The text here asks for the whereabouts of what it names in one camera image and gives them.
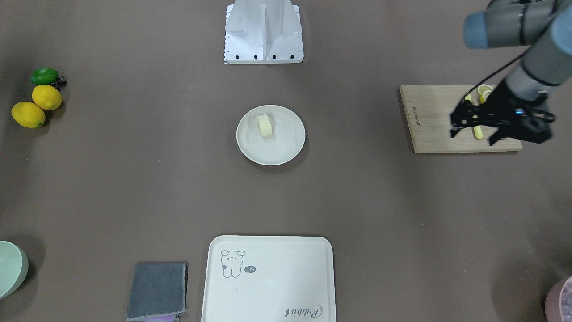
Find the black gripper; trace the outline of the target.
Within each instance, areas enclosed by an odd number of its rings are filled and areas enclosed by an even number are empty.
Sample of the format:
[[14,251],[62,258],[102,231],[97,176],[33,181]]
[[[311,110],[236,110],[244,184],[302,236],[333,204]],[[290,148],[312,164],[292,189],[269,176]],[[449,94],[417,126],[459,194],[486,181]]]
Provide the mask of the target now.
[[550,124],[555,121],[546,104],[548,97],[547,93],[541,93],[533,101],[521,99],[503,81],[484,104],[462,100],[456,105],[450,114],[450,137],[467,127],[485,126],[497,128],[488,137],[490,146],[506,138],[541,144],[552,138]]

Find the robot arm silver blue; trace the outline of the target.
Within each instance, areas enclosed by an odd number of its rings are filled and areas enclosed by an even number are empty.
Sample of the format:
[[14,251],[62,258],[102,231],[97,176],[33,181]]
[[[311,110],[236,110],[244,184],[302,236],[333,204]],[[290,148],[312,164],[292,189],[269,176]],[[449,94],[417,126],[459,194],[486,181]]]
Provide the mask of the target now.
[[466,17],[466,47],[488,49],[528,46],[517,66],[487,100],[466,100],[450,114],[450,136],[467,127],[496,128],[489,145],[513,138],[543,143],[552,136],[555,116],[546,100],[572,73],[572,9],[569,0],[492,0]]

